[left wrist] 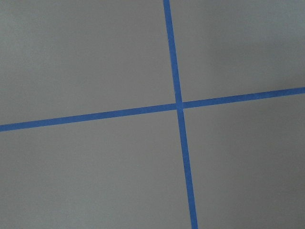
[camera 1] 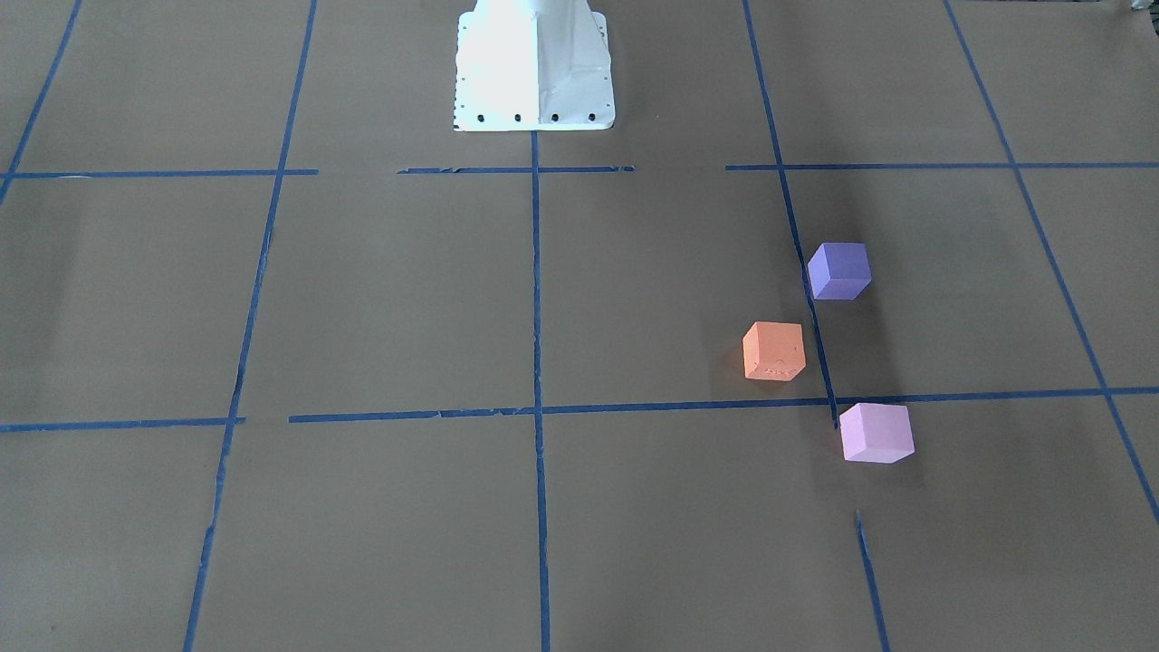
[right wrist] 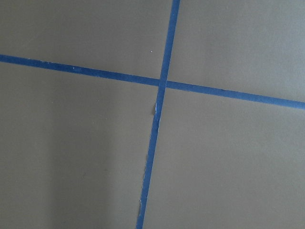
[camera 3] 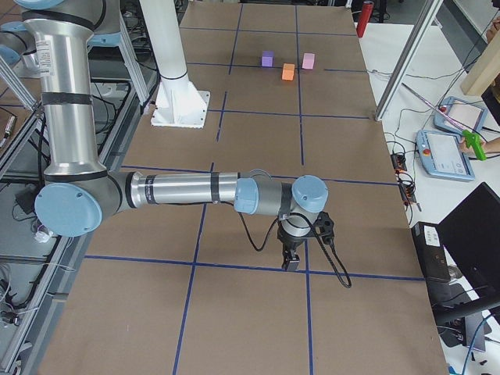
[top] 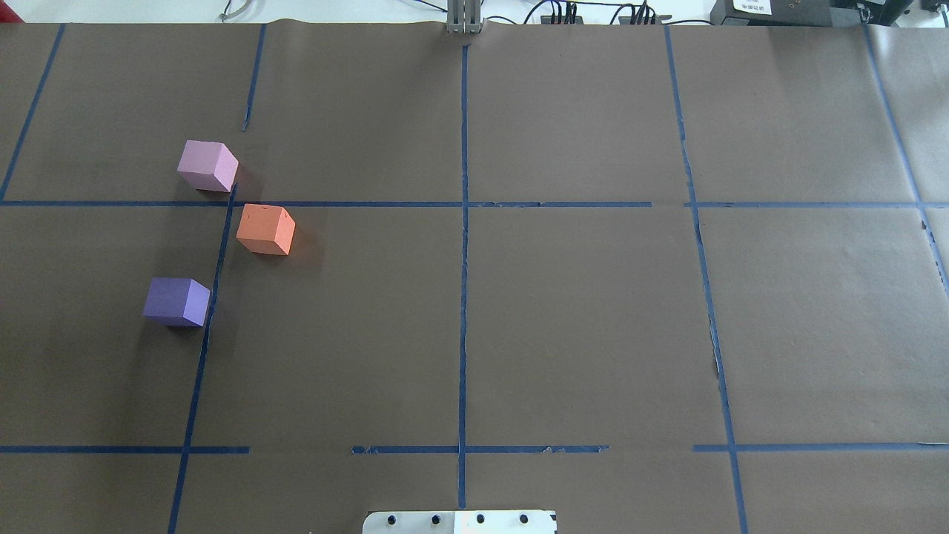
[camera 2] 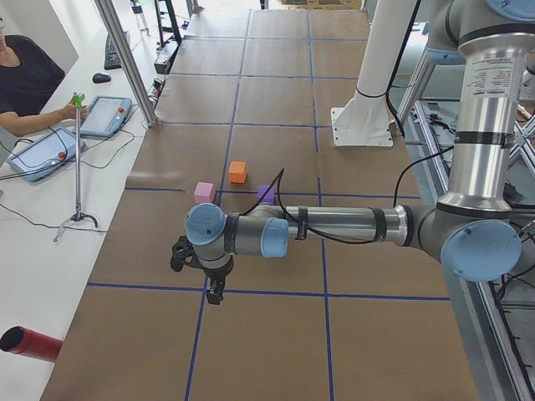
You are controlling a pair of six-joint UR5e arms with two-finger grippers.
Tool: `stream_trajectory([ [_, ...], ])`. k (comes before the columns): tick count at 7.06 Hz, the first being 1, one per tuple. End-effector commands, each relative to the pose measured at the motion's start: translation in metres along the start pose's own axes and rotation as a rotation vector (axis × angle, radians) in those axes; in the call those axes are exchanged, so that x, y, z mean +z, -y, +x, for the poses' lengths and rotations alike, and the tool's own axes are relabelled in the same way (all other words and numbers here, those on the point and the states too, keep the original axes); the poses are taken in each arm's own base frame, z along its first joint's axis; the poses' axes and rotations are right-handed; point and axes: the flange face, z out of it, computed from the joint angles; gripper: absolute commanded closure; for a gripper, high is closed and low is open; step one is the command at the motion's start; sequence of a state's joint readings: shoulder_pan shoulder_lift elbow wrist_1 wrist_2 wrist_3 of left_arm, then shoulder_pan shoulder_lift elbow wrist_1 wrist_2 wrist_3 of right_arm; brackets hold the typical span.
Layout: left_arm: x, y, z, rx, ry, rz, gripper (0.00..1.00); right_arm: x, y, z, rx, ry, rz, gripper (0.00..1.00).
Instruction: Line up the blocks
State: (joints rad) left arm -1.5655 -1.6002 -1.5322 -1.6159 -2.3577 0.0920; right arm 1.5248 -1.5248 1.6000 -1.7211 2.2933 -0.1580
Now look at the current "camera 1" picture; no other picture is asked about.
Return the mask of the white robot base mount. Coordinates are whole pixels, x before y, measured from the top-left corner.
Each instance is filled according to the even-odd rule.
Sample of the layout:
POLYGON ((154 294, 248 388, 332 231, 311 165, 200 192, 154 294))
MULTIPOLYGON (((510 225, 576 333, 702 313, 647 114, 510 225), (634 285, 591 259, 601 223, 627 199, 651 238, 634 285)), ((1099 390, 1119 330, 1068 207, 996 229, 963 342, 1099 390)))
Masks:
POLYGON ((588 1, 478 1, 455 36, 455 131, 613 127, 608 21, 588 1))

